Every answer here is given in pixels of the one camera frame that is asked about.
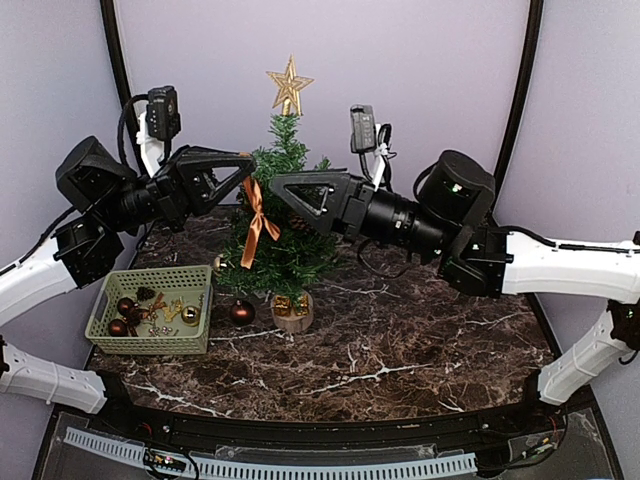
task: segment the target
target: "orange ribbon bow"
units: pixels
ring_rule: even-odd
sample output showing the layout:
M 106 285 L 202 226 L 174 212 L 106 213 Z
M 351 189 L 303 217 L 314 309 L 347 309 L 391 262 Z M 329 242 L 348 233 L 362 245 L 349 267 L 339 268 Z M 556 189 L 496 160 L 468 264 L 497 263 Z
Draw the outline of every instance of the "orange ribbon bow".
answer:
M 256 212 L 249 226 L 247 243 L 244 246 L 242 261 L 240 262 L 240 265 L 249 269 L 251 265 L 253 265 L 253 259 L 256 256 L 256 249 L 258 248 L 258 240 L 260 239 L 262 227 L 264 226 L 267 229 L 271 238 L 276 242 L 280 238 L 280 229 L 264 216 L 264 212 L 262 211 L 262 191 L 260 191 L 258 182 L 252 182 L 251 177 L 247 177 L 244 179 L 244 182 L 242 182 L 242 185 L 244 185 L 244 189 L 247 192 L 247 197 L 249 198 L 249 203 L 253 211 Z

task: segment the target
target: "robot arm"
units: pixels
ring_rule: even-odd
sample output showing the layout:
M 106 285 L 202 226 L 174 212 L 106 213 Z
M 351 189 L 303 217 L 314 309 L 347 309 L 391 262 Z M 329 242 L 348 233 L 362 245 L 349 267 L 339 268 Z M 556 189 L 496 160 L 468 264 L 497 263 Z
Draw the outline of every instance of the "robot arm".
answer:
M 351 145 L 362 155 L 377 145 L 372 110 L 364 120 L 360 110 L 352 109 Z M 634 241 L 588 243 L 548 240 L 521 227 L 482 226 L 494 179 L 462 153 L 443 152 L 419 175 L 416 202 L 338 170 L 280 175 L 271 189 L 320 233 L 397 245 L 419 255 L 422 264 L 439 259 L 439 275 L 468 295 L 549 292 L 608 299 L 596 325 L 538 372 L 535 400 L 560 405 L 621 355 L 640 350 L 640 234 Z
M 184 146 L 172 155 L 180 130 L 173 87 L 146 96 L 138 143 L 147 169 L 138 176 L 118 163 L 95 137 L 69 153 L 56 171 L 60 192 L 80 216 L 53 231 L 31 255 L 0 271 L 0 327 L 22 313 L 104 277 L 123 251 L 119 234 L 161 221 L 181 231 L 189 215 L 211 211 L 255 169 L 246 153 Z M 218 169 L 235 171 L 219 178 Z M 0 336 L 0 393 L 19 393 L 97 413 L 122 394 L 107 374 L 74 370 L 24 353 Z

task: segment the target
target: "brown ornament ball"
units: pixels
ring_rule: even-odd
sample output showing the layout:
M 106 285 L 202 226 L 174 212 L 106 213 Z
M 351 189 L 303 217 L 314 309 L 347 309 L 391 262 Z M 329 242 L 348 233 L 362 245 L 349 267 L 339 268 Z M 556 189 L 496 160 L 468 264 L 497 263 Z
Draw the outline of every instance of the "brown ornament ball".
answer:
M 246 300 L 236 300 L 229 309 L 229 318 L 234 325 L 244 327 L 256 318 L 256 308 Z
M 116 308 L 118 309 L 118 313 L 123 317 L 129 315 L 129 312 L 136 307 L 136 302 L 131 300 L 130 298 L 124 297 L 118 300 L 118 305 Z
M 112 337 L 126 337 L 128 333 L 127 324 L 116 318 L 109 322 L 109 335 Z

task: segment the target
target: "wooden tree stump base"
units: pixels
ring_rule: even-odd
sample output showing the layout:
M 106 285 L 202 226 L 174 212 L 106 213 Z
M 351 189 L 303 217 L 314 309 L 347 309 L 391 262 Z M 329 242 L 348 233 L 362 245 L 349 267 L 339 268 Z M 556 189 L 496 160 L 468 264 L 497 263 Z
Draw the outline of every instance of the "wooden tree stump base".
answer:
M 288 333 L 301 333 L 311 326 L 313 323 L 313 297 L 307 292 L 305 294 L 309 295 L 309 315 L 298 316 L 293 311 L 293 308 L 291 309 L 291 314 L 287 317 L 276 315 L 273 310 L 275 297 L 271 299 L 271 316 L 276 327 Z

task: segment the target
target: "pine cone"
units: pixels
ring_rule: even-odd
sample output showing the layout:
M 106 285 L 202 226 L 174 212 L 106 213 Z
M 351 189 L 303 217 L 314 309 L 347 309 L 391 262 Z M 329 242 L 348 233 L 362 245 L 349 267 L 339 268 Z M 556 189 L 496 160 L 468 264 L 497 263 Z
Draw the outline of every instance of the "pine cone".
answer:
M 140 287 L 136 292 L 136 298 L 138 302 L 146 302 L 156 296 L 156 292 L 149 287 Z
M 294 230 L 301 230 L 307 233 L 313 232 L 313 228 L 311 228 L 304 218 L 294 212 L 289 214 L 289 226 Z

